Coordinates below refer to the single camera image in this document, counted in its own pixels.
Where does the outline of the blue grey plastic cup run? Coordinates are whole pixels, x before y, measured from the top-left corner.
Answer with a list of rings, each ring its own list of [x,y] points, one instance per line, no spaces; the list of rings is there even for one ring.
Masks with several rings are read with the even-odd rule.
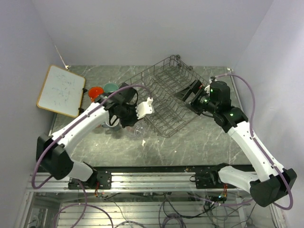
[[[109,130],[112,130],[112,131],[119,131],[121,129],[121,125],[120,125],[120,120],[117,119],[112,125],[110,125],[110,122],[107,121],[107,122],[104,122],[102,125],[101,125],[103,128],[105,129],[109,129]]]

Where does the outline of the pink mug with handle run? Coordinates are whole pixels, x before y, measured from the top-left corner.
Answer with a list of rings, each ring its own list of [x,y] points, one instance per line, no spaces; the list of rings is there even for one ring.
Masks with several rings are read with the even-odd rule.
[[[94,130],[93,130],[94,133],[96,134],[100,134],[103,132],[103,127],[101,125],[98,125]]]

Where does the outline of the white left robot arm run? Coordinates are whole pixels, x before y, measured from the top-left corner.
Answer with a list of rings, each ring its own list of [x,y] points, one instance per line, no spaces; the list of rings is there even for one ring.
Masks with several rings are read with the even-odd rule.
[[[152,114],[153,98],[131,103],[137,94],[137,85],[126,85],[112,93],[99,95],[89,107],[64,128],[48,136],[42,134],[37,140],[36,165],[32,176],[32,186],[36,188],[35,177],[39,167],[46,170],[51,178],[65,177],[77,179],[87,189],[100,183],[97,170],[86,162],[75,161],[69,152],[79,144],[94,128],[104,123],[119,121],[123,128],[134,126],[146,115]]]

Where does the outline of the aluminium mounting rail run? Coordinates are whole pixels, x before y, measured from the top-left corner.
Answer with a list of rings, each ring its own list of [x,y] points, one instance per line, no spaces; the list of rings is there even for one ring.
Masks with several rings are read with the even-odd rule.
[[[202,189],[223,190],[224,186],[228,189],[243,190],[231,184],[212,183],[204,177],[197,177],[193,172],[135,172],[135,173],[109,173],[102,171],[101,180],[98,181],[99,187],[89,187],[82,183],[87,192],[174,192],[174,191],[199,191]],[[49,177],[47,173],[37,173],[35,185],[38,186]],[[49,179],[39,189],[32,188],[32,175],[30,175],[27,190],[37,192],[72,192],[81,190],[79,183],[72,178],[65,177],[61,180]]]

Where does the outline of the yellow framed whiteboard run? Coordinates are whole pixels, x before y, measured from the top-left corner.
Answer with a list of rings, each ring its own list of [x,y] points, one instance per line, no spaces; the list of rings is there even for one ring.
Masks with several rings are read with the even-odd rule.
[[[85,82],[82,76],[50,65],[37,100],[37,107],[69,117],[78,117]]]

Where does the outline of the green mug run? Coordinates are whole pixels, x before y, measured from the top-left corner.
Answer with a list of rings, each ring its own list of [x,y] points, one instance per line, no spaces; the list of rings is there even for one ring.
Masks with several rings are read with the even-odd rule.
[[[107,83],[103,86],[103,90],[105,93],[112,93],[119,89],[119,86],[115,83]]]

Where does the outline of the orange mug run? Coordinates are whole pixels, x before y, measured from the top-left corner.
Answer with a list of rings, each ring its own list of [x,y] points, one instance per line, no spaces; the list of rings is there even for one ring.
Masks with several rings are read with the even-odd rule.
[[[103,88],[99,86],[92,87],[88,90],[88,96],[90,97],[91,102],[94,102],[95,99],[104,93]]]

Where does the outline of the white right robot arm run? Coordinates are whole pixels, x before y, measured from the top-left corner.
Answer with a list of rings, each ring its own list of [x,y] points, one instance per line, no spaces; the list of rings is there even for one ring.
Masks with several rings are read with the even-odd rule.
[[[209,182],[215,188],[230,184],[248,192],[261,207],[275,204],[286,195],[291,196],[297,174],[294,169],[286,169],[261,143],[252,129],[248,117],[243,111],[234,107],[230,99],[230,87],[223,81],[213,81],[204,86],[195,80],[185,89],[175,93],[175,97],[190,101],[190,110],[197,115],[205,112],[211,114],[220,126],[242,149],[251,162],[253,172],[241,171],[228,164],[220,164]]]

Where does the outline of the clear glass cup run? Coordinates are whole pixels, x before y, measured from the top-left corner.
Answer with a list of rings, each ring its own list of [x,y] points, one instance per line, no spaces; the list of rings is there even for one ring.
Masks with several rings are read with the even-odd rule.
[[[143,126],[136,126],[134,129],[134,136],[143,138],[146,135],[146,129]]]

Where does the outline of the pink tumbler cup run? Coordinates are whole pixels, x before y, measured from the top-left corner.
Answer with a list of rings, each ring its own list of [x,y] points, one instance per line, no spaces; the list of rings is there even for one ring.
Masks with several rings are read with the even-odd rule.
[[[131,134],[134,134],[135,130],[136,130],[136,128],[134,126],[133,127],[127,126],[125,129],[127,132],[129,132]]]

